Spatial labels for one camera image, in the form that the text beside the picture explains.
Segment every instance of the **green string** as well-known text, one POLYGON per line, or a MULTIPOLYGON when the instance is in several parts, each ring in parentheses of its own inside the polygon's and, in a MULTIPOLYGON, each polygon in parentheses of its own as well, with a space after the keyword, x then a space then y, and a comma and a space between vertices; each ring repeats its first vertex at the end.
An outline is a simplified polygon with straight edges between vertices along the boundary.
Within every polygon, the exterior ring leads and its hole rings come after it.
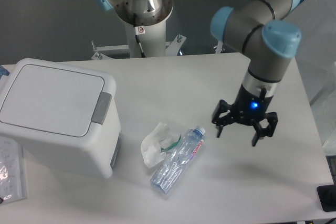
POLYGON ((161 152, 167 152, 167 151, 171 150, 172 148, 174 148, 179 143, 179 141, 181 140, 181 135, 180 135, 180 137, 178 139, 179 140, 177 140, 177 142, 173 143, 171 146, 168 146, 165 149, 161 148, 161 152))

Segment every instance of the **tissue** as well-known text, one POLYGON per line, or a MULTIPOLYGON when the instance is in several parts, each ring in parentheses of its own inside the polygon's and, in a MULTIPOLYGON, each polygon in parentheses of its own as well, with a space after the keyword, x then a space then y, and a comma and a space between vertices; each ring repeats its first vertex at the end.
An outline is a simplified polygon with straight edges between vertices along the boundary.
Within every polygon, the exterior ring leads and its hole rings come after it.
POLYGON ((141 143, 143 161, 151 168, 166 157, 166 151, 176 145, 178 137, 174 136, 167 124, 159 123, 141 143))

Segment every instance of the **blue indicator light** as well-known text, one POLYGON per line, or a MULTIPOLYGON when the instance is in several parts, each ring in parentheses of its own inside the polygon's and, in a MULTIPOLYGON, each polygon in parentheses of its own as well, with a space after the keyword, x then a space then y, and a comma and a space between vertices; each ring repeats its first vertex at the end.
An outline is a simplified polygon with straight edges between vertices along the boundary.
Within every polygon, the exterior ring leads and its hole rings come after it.
POLYGON ((252 103, 251 103, 251 109, 255 110, 255 109, 258 108, 258 107, 259 107, 259 104, 258 104, 258 103, 256 103, 256 102, 252 102, 252 103))

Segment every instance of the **table surface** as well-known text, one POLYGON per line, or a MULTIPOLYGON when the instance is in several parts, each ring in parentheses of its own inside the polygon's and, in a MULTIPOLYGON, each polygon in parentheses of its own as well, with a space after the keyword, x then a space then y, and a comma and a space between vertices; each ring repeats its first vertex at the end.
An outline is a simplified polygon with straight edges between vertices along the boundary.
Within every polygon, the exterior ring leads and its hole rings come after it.
POLYGON ((309 103, 293 60, 269 107, 272 138, 251 146, 252 127, 233 124, 216 138, 211 115, 232 103, 249 60, 241 54, 67 62, 111 73, 121 148, 111 178, 50 169, 25 152, 27 199, 0 207, 3 223, 275 223, 336 217, 316 188, 332 184, 309 103), (140 151, 159 122, 201 125, 205 143, 170 194, 149 180, 140 151))

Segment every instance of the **gray wall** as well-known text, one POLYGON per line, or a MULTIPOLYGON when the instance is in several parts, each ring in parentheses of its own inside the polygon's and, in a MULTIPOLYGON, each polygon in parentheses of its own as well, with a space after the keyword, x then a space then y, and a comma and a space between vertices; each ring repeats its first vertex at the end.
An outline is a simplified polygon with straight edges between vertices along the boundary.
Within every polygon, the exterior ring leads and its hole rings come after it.
MULTIPOLYGON (((217 41, 209 25, 222 6, 240 7, 247 0, 174 0, 167 21, 167 40, 187 37, 186 54, 211 53, 217 41)), ((125 45, 123 25, 114 12, 93 0, 0 0, 0 64, 23 58, 51 61, 89 60, 96 46, 125 45)))

